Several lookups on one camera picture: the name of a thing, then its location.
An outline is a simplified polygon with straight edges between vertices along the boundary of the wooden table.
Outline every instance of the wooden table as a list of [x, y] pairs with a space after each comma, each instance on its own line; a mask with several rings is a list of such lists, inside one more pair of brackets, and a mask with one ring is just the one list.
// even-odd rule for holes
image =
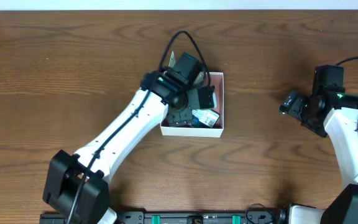
[[[0, 223], [37, 223], [49, 160], [96, 137], [188, 30], [225, 74], [221, 138], [153, 129], [112, 180], [112, 203], [156, 210], [327, 207], [342, 184], [333, 147], [278, 112], [313, 69], [358, 55], [358, 11], [0, 12]], [[172, 48], [196, 52], [185, 37]], [[346, 64], [358, 94], [358, 61]]]

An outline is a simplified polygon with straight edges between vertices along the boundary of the white label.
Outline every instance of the white label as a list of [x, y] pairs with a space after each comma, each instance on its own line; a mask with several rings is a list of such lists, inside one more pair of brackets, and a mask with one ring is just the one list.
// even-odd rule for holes
[[210, 128], [212, 128], [219, 119], [219, 115], [213, 110], [193, 110], [192, 113], [201, 123]]

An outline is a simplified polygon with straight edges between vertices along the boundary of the wooden tabletop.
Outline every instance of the wooden tabletop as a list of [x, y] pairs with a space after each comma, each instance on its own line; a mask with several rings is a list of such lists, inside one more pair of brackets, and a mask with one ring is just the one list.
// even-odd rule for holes
[[[178, 30], [224, 72], [219, 139], [153, 129], [112, 180], [112, 203], [157, 210], [326, 208], [341, 192], [329, 138], [278, 107], [315, 66], [358, 55], [358, 11], [0, 12], [0, 223], [37, 223], [48, 163], [125, 108]], [[196, 55], [185, 38], [172, 48]], [[358, 61], [345, 65], [358, 94]]]

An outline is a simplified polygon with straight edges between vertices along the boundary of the wood grain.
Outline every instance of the wood grain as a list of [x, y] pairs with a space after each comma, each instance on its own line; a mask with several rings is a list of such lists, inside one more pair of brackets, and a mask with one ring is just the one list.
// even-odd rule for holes
[[[225, 74], [220, 139], [155, 128], [113, 178], [112, 203], [147, 210], [244, 210], [295, 202], [327, 207], [341, 191], [329, 138], [278, 106], [309, 93], [313, 69], [358, 55], [358, 11], [0, 12], [0, 223], [52, 209], [48, 162], [97, 136], [128, 104], [180, 29]], [[179, 38], [173, 50], [195, 55]], [[345, 85], [358, 94], [358, 62]]]

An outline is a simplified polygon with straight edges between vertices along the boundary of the white box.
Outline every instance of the white box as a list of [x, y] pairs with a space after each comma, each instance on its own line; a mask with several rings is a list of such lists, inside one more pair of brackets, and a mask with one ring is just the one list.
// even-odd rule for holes
[[217, 107], [213, 109], [219, 113], [220, 117], [216, 122], [217, 128], [175, 128], [163, 125], [161, 122], [160, 128], [162, 135], [164, 136], [191, 136], [191, 137], [212, 137], [220, 138], [224, 129], [224, 85], [223, 85], [223, 73], [222, 72], [210, 72], [211, 85], [215, 86], [215, 95]]

